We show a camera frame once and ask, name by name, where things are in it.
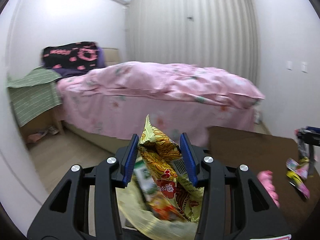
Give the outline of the pink cartoon candy wrapper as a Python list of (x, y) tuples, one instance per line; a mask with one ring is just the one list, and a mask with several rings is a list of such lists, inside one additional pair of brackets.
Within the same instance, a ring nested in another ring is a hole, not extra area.
[(287, 179), (303, 200), (310, 198), (310, 191), (304, 184), (309, 175), (309, 159), (307, 157), (296, 162), (289, 158), (286, 161)]

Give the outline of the yellow orange snack wrapper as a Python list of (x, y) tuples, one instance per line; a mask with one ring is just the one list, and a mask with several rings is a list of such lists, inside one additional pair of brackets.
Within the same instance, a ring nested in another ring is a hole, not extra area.
[(161, 194), (184, 219), (198, 223), (204, 188), (191, 183), (179, 145), (146, 116), (138, 148)]

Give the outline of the pink caterpillar toy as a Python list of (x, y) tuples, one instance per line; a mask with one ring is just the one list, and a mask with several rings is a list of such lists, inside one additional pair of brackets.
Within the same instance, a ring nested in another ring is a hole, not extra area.
[(272, 171), (261, 171), (257, 175), (258, 180), (261, 182), (265, 190), (268, 192), (274, 203), (277, 207), (280, 207), (279, 204), (279, 197), (276, 193), (276, 188), (273, 185), (272, 179), (273, 179), (273, 173)]

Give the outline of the yellow bin liner bag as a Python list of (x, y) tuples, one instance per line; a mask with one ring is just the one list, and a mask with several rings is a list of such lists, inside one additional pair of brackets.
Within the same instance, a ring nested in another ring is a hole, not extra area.
[(156, 218), (146, 209), (137, 185), (130, 182), (116, 189), (119, 211), (139, 232), (150, 239), (194, 239), (197, 224)]

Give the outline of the white plastic bag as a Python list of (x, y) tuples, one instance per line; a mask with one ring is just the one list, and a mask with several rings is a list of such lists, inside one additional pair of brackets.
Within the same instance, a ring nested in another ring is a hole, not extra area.
[(261, 121), (262, 121), (261, 117), (262, 117), (261, 111), (256, 109), (254, 111), (254, 123), (259, 125), (261, 123)]

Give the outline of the green carton box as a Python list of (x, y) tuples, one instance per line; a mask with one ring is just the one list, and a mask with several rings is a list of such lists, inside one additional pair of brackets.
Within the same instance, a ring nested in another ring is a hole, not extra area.
[(144, 161), (140, 160), (136, 162), (133, 172), (143, 193), (143, 196), (145, 197), (147, 202), (150, 202), (154, 195), (157, 193), (158, 187), (155, 184)]

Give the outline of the pink slippers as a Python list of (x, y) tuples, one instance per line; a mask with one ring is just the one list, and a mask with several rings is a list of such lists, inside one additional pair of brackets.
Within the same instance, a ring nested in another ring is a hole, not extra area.
[(49, 126), (47, 129), (44, 129), (44, 130), (41, 130), (41, 131), (38, 131), (34, 134), (29, 135), (27, 137), (27, 143), (34, 144), (48, 134), (56, 135), (58, 133), (59, 133), (59, 130), (55, 126)]

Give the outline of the wooden bedside table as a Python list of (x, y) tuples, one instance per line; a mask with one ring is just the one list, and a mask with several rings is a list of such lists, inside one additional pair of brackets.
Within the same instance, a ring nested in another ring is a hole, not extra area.
[(63, 126), (60, 119), (60, 111), (61, 107), (56, 106), (43, 112), (42, 114), (30, 120), (24, 126), (20, 127), (20, 133), (24, 142), (26, 144), (30, 143), (31, 141), (28, 138), (31, 135), (48, 130), (50, 126), (54, 126), (57, 128), (60, 134), (64, 135)]

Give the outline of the pink floral bed sheet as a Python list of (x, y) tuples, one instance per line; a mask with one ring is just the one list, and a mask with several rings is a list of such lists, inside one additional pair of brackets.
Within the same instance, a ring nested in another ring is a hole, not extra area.
[(108, 151), (123, 145), (133, 133), (140, 135), (145, 118), (173, 141), (188, 134), (197, 146), (208, 143), (207, 128), (220, 126), (253, 131), (254, 109), (215, 106), (198, 101), (164, 101), (146, 97), (84, 92), (83, 76), (57, 82), (62, 98), (61, 118), (75, 134)]

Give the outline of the green checked cloth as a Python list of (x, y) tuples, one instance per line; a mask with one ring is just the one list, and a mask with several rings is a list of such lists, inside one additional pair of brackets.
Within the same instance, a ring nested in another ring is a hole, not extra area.
[(7, 90), (18, 126), (61, 104), (56, 82), (61, 75), (43, 67), (35, 68), (25, 77), (7, 79)]

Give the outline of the purple pillow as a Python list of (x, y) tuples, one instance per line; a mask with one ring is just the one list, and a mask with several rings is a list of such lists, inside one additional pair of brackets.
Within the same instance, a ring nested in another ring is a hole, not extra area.
[(81, 76), (87, 74), (90, 70), (105, 68), (103, 51), (100, 47), (97, 49), (83, 47), (72, 50), (70, 56), (63, 56), (57, 60), (58, 63), (52, 67), (52, 70), (63, 78)]

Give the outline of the white pleated curtain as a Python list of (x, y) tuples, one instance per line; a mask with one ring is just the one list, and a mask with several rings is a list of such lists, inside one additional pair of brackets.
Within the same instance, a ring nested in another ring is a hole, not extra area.
[(130, 61), (216, 67), (258, 81), (252, 0), (131, 0), (126, 28)]

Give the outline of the black pink kitty blanket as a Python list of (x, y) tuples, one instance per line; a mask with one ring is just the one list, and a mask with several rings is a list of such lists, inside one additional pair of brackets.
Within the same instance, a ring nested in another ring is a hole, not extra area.
[(99, 48), (95, 42), (76, 42), (46, 47), (42, 53), (44, 66), (49, 69), (92, 70), (98, 67)]

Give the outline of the beige bed headboard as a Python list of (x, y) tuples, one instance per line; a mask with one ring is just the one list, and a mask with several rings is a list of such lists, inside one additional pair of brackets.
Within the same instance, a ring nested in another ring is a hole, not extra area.
[(104, 65), (106, 67), (122, 63), (120, 51), (117, 48), (102, 48)]

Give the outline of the white wall switch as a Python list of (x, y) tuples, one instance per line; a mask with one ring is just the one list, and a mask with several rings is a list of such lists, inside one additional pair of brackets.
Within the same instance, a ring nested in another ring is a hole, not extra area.
[(293, 70), (293, 62), (292, 61), (287, 61), (286, 65), (287, 65), (288, 70)]

